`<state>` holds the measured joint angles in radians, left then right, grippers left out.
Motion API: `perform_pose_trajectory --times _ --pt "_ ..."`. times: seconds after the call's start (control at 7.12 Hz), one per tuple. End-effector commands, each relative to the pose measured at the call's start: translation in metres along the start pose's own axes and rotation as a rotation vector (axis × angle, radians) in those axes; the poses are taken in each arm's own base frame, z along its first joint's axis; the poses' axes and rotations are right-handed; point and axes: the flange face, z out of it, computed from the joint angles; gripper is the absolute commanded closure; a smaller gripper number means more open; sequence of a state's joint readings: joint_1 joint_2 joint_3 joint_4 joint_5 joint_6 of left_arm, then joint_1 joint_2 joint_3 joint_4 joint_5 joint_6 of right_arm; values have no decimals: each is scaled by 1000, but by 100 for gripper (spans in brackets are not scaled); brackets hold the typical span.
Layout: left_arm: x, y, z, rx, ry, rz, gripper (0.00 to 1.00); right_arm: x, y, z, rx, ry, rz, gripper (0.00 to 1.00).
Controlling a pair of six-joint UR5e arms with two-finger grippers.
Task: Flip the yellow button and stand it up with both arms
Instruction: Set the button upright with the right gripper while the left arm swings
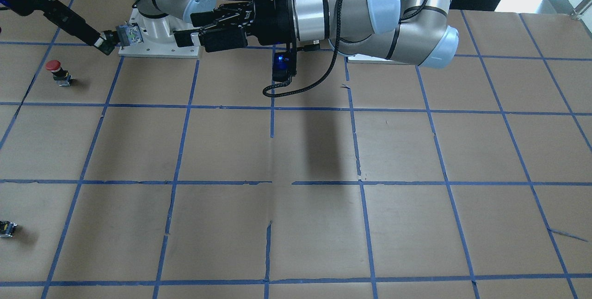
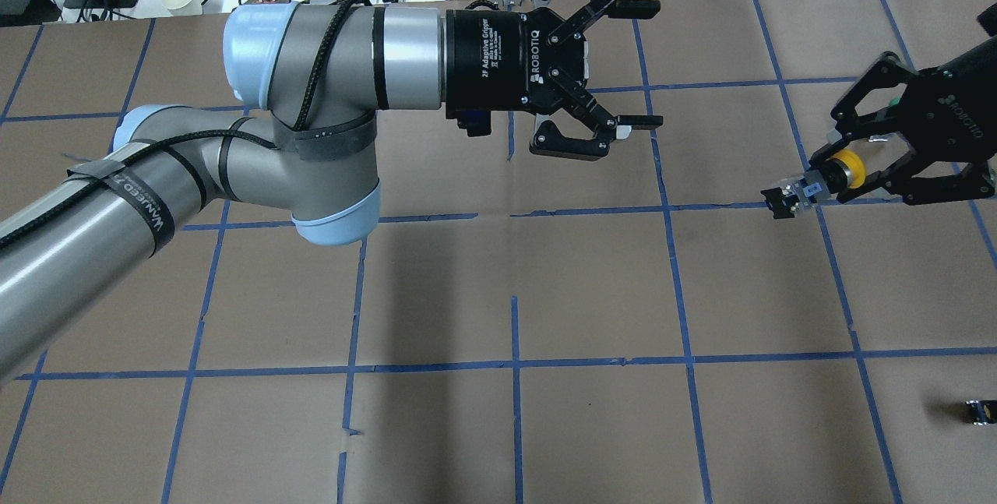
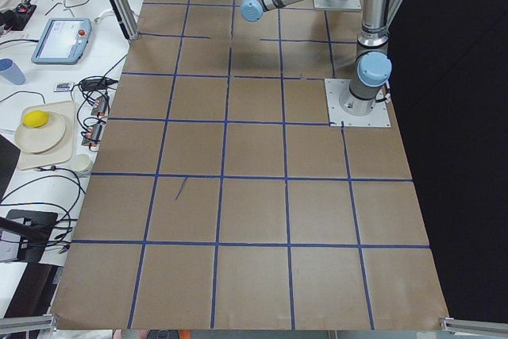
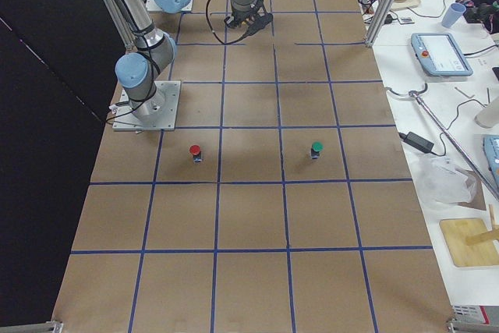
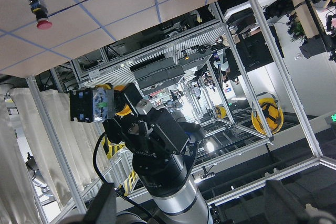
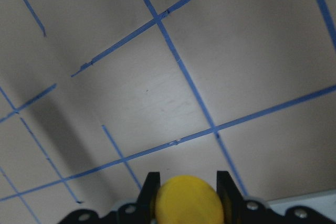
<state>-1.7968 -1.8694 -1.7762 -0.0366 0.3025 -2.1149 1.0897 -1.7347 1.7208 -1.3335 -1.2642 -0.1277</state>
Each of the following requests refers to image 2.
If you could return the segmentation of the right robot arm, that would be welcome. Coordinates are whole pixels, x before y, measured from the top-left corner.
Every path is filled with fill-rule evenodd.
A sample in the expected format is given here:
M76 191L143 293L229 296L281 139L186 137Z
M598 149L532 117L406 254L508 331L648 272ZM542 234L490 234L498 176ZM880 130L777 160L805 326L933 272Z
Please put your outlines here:
M844 184L837 171L830 191L839 203L883 189L907 205L987 199L995 194L996 18L989 7L977 17L987 40L933 68L916 71L897 54L882 53L834 105L836 141L809 158L825 171L843 162L858 139L895 134L907 152L886 169Z

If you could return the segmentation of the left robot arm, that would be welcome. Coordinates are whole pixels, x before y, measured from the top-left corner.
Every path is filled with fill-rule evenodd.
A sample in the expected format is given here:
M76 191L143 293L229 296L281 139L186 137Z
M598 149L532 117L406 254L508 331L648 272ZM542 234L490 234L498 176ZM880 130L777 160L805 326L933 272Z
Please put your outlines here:
M587 89L585 32L658 0L531 0L527 12L288 2L242 5L222 35L236 99L270 118L136 107L106 157L69 167L2 223L2 382L218 199L288 210L314 245L377 226L379 112L445 111L470 137L535 116L534 155L594 162L660 116L613 115Z

